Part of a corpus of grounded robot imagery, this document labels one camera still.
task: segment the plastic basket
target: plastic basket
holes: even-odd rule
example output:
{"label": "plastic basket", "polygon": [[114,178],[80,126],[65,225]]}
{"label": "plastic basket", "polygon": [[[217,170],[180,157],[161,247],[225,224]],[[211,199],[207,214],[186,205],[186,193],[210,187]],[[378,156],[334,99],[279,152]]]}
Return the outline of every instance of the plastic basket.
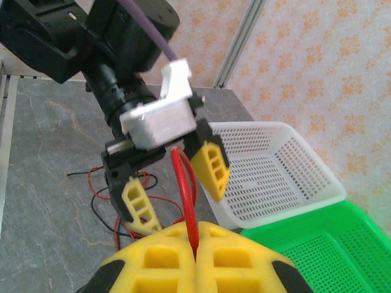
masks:
{"label": "plastic basket", "polygon": [[346,198],[334,174],[288,124],[224,122],[211,127],[221,135],[231,164],[224,199],[217,204],[207,197],[220,226],[254,228]]}
{"label": "plastic basket", "polygon": [[315,292],[391,292],[391,241],[347,201],[242,235],[290,258]]}

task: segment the green plastic basket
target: green plastic basket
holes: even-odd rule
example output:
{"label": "green plastic basket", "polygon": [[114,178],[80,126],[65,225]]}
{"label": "green plastic basket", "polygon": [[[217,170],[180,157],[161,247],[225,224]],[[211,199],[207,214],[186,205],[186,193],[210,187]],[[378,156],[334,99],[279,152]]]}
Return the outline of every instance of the green plastic basket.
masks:
{"label": "green plastic basket", "polygon": [[315,292],[391,292],[391,241],[347,201],[242,235],[290,258]]}

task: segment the patterned wallpaper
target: patterned wallpaper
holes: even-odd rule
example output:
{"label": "patterned wallpaper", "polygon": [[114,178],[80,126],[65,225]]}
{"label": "patterned wallpaper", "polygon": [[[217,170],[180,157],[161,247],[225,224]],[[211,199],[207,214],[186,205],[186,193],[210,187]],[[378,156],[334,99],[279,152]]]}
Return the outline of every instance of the patterned wallpaper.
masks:
{"label": "patterned wallpaper", "polygon": [[228,87],[296,128],[391,237],[391,0],[266,0]]}
{"label": "patterned wallpaper", "polygon": [[[86,10],[92,0],[77,0]],[[175,52],[188,58],[192,85],[212,86],[225,55],[233,41],[250,0],[168,0],[180,16],[181,24],[171,45]],[[8,74],[36,74],[0,45]],[[146,83],[160,84],[160,69],[167,63],[160,57],[151,72],[143,74]]]}

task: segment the yellow 3d-printed part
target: yellow 3d-printed part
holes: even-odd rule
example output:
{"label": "yellow 3d-printed part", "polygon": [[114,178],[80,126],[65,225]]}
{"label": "yellow 3d-printed part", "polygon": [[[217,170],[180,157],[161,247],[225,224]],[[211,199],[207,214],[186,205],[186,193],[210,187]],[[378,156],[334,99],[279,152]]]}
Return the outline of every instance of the yellow 3d-printed part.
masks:
{"label": "yellow 3d-printed part", "polygon": [[194,174],[215,201],[221,201],[231,169],[225,165],[218,145],[205,142],[190,160]]}
{"label": "yellow 3d-printed part", "polygon": [[293,266],[288,258],[212,223],[200,222],[199,233],[196,261],[185,223],[106,259],[102,266],[125,262],[110,293],[287,293],[272,263]]}
{"label": "yellow 3d-printed part", "polygon": [[195,264],[197,293],[281,293],[284,285],[273,261],[286,257],[212,223],[199,223]]}
{"label": "yellow 3d-printed part", "polygon": [[122,200],[133,217],[133,223],[126,222],[128,229],[143,235],[161,230],[156,212],[138,178],[131,178],[125,185]]}
{"label": "yellow 3d-printed part", "polygon": [[125,265],[110,293],[196,293],[196,262],[185,223],[136,241],[102,265],[118,259]]}

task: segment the robotic arm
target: robotic arm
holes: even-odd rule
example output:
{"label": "robotic arm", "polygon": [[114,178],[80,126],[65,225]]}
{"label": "robotic arm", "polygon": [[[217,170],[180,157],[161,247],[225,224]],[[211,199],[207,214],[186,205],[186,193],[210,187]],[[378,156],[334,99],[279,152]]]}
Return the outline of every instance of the robotic arm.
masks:
{"label": "robotic arm", "polygon": [[[174,9],[165,0],[135,2],[170,40],[179,25]],[[95,0],[88,15],[74,0],[0,0],[0,43],[56,82],[82,71],[115,138],[101,158],[111,203],[129,229],[160,229],[137,221],[131,198],[145,193],[137,171],[180,140],[196,177],[221,200],[229,162],[221,138],[196,117],[203,101],[190,88],[187,61],[163,68],[161,95],[155,97],[139,73],[150,70],[161,51],[117,1]]]}

